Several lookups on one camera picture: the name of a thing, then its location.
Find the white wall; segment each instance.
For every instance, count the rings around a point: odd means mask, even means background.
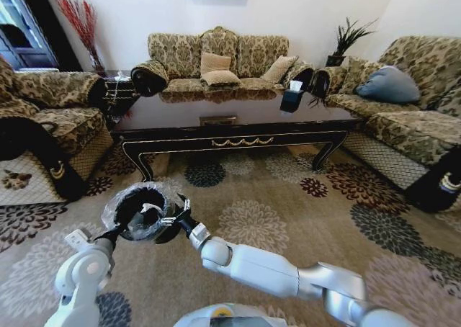
[[[199,34],[222,25],[238,34],[278,34],[290,53],[322,66],[336,48],[335,30],[345,17],[361,23],[380,17],[390,0],[87,0],[98,12],[97,42],[106,68],[131,69],[148,59],[151,32]],[[89,70],[88,54],[66,18],[50,0],[76,51]],[[350,51],[361,53],[369,39]]]
[[[403,35],[461,37],[460,0],[391,0],[364,56],[377,59]]]

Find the vase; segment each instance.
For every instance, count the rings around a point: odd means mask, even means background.
[[[326,61],[326,66],[340,66],[345,57],[343,55],[329,55]]]
[[[91,59],[91,65],[93,66],[93,71],[100,76],[106,76],[106,69],[99,60],[98,52],[96,48],[89,48],[89,57]]]

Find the floor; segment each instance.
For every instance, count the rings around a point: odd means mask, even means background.
[[[418,326],[461,321],[461,217],[407,205],[343,151],[314,173],[312,146],[172,155],[166,177],[192,200],[211,232],[286,256],[298,267],[324,261],[364,276],[372,302]],[[151,157],[157,169],[161,157]],[[68,204],[0,208],[0,326],[42,326],[55,311],[53,280],[73,251],[76,228],[102,233],[101,214],[140,174],[120,149]],[[291,326],[337,326],[320,302],[281,300],[203,269],[184,234],[161,246],[120,239],[112,279],[97,298],[101,326],[172,326],[215,303],[260,307]]]

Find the patterned carpet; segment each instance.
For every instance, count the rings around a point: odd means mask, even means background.
[[[310,146],[175,154],[166,178],[192,199],[216,236],[286,256],[303,267],[324,261],[359,272],[373,302],[418,326],[461,321],[461,217],[407,205],[374,171],[337,151],[322,172]],[[161,156],[151,156],[154,167]],[[58,298],[55,273],[72,253],[63,237],[103,231],[107,200],[140,179],[119,148],[87,196],[59,205],[0,207],[0,326],[42,326]],[[280,300],[201,267],[184,234],[156,246],[120,239],[114,275],[97,298],[100,325],[172,326],[206,305],[255,305],[292,326],[337,326],[319,302]]]

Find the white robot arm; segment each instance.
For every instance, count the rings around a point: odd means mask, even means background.
[[[277,297],[323,299],[326,312],[346,326],[414,326],[403,316],[369,303],[365,281],[347,269],[322,262],[299,269],[278,254],[211,237],[201,223],[188,238],[200,251],[203,267]]]
[[[165,226],[181,225],[200,252],[205,268],[245,285],[277,297],[323,299],[326,312],[347,326],[414,326],[403,316],[367,302],[365,282],[354,272],[321,262],[298,269],[278,254],[212,237],[203,224],[191,218],[189,200],[177,217],[159,221]],[[115,242],[125,226],[105,233],[94,243],[88,243],[79,230],[66,237],[79,252],[58,271],[55,286],[62,297],[58,311],[45,327],[98,326],[96,296],[110,277]],[[190,315],[176,326],[190,326],[187,321],[191,321]]]

